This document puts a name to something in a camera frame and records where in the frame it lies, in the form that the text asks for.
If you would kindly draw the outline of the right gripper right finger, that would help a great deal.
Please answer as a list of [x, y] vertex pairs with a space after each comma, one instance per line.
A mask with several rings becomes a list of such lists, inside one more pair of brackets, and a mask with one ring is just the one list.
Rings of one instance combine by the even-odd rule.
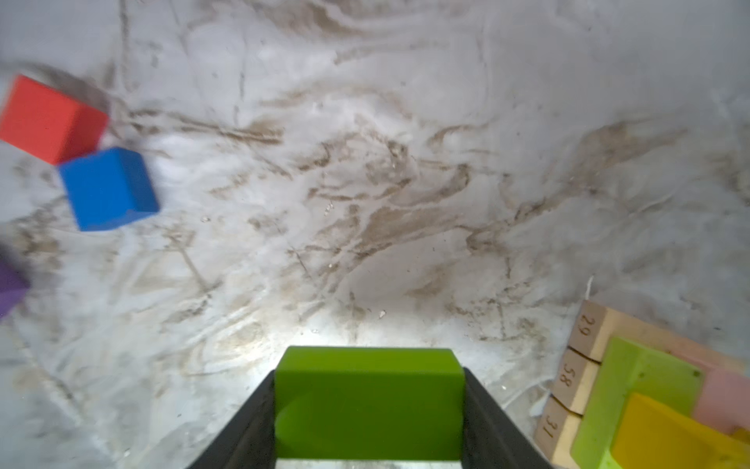
[[552, 469], [500, 408], [474, 373], [464, 367], [463, 469]]

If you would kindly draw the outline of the purple cube block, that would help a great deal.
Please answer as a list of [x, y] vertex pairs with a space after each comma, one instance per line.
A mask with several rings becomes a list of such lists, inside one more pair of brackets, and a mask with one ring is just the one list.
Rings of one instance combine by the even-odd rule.
[[4, 260], [0, 270], [0, 316], [5, 318], [25, 298], [29, 282]]

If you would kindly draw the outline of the blue cube block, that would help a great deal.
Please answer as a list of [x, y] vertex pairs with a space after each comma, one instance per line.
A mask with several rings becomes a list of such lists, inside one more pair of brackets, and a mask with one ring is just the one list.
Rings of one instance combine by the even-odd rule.
[[111, 231], [156, 215], [160, 204], [141, 154], [101, 150], [58, 166], [82, 232]]

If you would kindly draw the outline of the red cube block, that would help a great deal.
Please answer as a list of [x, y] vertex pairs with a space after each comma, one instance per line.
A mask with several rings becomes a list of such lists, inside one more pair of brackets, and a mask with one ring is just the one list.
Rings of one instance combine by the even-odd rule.
[[108, 124], [103, 111], [19, 75], [1, 113], [1, 140], [60, 165], [95, 152]]

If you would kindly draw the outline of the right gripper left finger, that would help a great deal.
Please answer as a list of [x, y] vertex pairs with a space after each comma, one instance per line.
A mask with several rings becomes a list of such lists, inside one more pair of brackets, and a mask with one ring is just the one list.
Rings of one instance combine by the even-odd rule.
[[189, 469], [275, 468], [275, 372], [271, 371]]

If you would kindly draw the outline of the pink block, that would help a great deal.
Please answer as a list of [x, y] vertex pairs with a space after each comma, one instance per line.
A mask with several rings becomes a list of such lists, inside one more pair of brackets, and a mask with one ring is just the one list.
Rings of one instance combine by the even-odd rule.
[[727, 435], [749, 430], [749, 378], [724, 369], [708, 371], [693, 419]]

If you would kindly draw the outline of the yellow arch block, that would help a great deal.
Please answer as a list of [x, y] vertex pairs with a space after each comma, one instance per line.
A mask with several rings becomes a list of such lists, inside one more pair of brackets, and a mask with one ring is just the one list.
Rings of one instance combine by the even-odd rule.
[[749, 446], [650, 397], [633, 394], [611, 445], [622, 468], [747, 468]]

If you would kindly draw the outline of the dark green block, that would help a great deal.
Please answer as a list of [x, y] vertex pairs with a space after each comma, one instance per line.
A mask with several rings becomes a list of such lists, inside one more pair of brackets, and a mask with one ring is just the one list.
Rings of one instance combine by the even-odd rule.
[[464, 399], [449, 349], [290, 347], [275, 369], [277, 455], [457, 461]]

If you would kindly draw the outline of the lime green block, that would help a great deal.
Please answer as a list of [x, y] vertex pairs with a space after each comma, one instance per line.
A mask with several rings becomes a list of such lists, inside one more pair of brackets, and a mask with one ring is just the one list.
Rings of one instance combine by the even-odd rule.
[[611, 444], [629, 396], [643, 394], [690, 416], [704, 379], [705, 372], [691, 363], [628, 339], [611, 338], [571, 457], [581, 468], [619, 468]]

